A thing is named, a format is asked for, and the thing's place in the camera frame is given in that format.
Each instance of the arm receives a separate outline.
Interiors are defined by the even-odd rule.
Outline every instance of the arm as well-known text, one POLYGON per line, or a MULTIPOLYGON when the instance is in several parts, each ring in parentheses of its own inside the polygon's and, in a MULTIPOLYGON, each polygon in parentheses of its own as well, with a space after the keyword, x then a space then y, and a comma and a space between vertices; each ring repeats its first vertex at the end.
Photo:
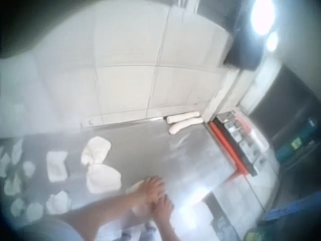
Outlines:
POLYGON ((144 202, 153 202, 164 195, 161 178, 145 180, 136 192, 105 199, 75 210, 61 217, 69 223, 85 240, 94 240, 101 226, 121 217, 131 208, 144 202))
POLYGON ((158 200, 152 212, 152 216, 163 241, 180 241, 170 223, 173 209, 174 206, 172 202, 165 196, 158 200))

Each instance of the light fixture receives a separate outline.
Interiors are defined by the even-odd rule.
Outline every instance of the light fixture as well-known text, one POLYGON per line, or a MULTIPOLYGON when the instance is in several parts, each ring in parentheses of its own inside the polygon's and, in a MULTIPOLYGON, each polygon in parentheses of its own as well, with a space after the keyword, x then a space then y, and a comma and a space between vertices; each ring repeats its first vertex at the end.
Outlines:
POLYGON ((278 37, 277 33, 273 32, 269 35, 269 37, 266 40, 266 48, 268 51, 273 52, 276 49, 277 43, 278 43, 278 37))
POLYGON ((255 32, 266 35, 275 20, 274 5, 272 0, 256 0, 251 13, 251 23, 255 32))

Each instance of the stainless steel countertop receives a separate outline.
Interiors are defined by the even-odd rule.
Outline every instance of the stainless steel countertop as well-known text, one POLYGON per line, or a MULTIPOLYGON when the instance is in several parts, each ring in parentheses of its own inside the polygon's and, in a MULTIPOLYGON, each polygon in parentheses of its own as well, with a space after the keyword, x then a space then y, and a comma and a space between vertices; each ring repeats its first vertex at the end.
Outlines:
MULTIPOLYGON (((15 170, 21 172, 25 160, 34 162, 37 169, 30 180, 24 180, 23 192, 15 197, 4 195, 2 181, 3 214, 15 226, 21 226, 26 221, 10 214, 10 204, 17 197, 26 203, 37 201, 45 208, 50 194, 65 190, 72 198, 72 209, 76 209, 95 200, 124 193, 128 187, 151 175, 165 179, 166 192, 179 209, 200 201, 235 171, 204 125, 189 127, 174 136, 168 133, 168 129, 169 125, 159 119, 90 128, 77 133, 25 137, 24 153, 15 170), (86 187, 87 169, 81 165, 80 157, 94 136, 112 143, 104 164, 121 173, 122 188, 119 192, 97 195, 89 193, 86 187), (46 154, 54 150, 68 151, 65 164, 69 178, 65 182, 50 183, 48 179, 46 154)), ((10 176, 15 170, 11 167, 10 176)))

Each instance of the hand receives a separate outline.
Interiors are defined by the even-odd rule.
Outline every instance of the hand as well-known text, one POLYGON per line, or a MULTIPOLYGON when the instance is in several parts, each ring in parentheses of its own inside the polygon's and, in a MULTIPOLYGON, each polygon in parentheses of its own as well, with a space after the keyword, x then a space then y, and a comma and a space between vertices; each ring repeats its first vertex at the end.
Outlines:
POLYGON ((164 197, 164 181, 157 176, 150 177, 140 184, 137 193, 143 197, 145 203, 157 202, 164 197))
POLYGON ((152 217, 157 225, 169 225, 174 206, 167 195, 158 200, 152 210, 152 217))

